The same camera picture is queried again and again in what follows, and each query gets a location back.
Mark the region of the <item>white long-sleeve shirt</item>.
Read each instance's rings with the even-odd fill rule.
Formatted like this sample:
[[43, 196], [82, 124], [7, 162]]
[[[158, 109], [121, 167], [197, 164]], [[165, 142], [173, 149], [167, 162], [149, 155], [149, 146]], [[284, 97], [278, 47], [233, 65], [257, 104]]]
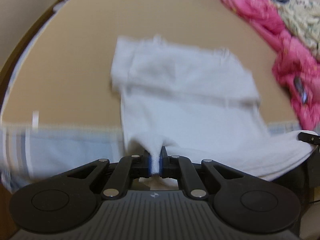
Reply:
[[[237, 150], [272, 135], [260, 113], [252, 73], [227, 49], [206, 50], [156, 37], [117, 39], [112, 87], [120, 95], [124, 147], [157, 137], [201, 151]], [[159, 174], [160, 151], [151, 155]]]

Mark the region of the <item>black smartphone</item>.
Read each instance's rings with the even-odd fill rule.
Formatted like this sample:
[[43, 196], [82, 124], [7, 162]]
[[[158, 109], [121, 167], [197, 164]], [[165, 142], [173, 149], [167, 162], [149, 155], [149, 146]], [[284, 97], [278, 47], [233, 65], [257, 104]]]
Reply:
[[296, 88], [298, 94], [301, 97], [302, 104], [306, 104], [308, 102], [308, 95], [307, 95], [307, 93], [305, 91], [305, 88], [304, 88], [303, 81], [302, 81], [301, 77], [300, 76], [295, 76], [295, 78], [293, 80], [293, 83], [295, 85], [295, 88]]

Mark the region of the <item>pink floral quilt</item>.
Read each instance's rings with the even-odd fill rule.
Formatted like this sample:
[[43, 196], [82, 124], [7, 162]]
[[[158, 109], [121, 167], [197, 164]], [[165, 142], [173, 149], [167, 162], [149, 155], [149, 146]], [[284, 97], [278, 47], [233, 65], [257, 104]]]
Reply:
[[[291, 106], [303, 129], [319, 125], [319, 63], [292, 36], [271, 0], [220, 0], [228, 9], [246, 20], [277, 52], [272, 73], [277, 82], [289, 90]], [[308, 102], [302, 104], [293, 80], [300, 76]]]

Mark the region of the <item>striped blue bed sheet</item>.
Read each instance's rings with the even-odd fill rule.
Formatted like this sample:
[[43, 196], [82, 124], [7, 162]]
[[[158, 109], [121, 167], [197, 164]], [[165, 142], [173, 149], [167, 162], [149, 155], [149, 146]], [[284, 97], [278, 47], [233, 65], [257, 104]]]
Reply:
[[[299, 166], [309, 157], [310, 147], [297, 139], [298, 131], [283, 131], [255, 140], [237, 150], [201, 151], [174, 145], [157, 137], [151, 144], [138, 138], [133, 148], [166, 147], [168, 155], [181, 155], [193, 163], [212, 159], [242, 172], [272, 181]], [[71, 170], [97, 159], [118, 162], [125, 156], [120, 132], [8, 131], [1, 129], [1, 184], [15, 192], [37, 180]]]

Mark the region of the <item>white floral quilt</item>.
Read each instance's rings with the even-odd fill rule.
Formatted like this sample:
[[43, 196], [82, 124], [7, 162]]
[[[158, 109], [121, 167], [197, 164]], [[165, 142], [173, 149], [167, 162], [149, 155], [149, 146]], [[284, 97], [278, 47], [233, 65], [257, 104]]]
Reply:
[[310, 0], [288, 0], [286, 3], [274, 4], [287, 29], [319, 61], [319, 3]]

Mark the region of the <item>white standing fan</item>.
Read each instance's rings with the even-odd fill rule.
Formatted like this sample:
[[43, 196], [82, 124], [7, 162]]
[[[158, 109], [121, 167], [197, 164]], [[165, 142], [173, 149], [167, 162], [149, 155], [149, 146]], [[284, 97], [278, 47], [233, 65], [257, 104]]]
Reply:
[[58, 2], [56, 5], [54, 5], [53, 7], [53, 12], [57, 13], [67, 2], [68, 0], [62, 0], [60, 2]]

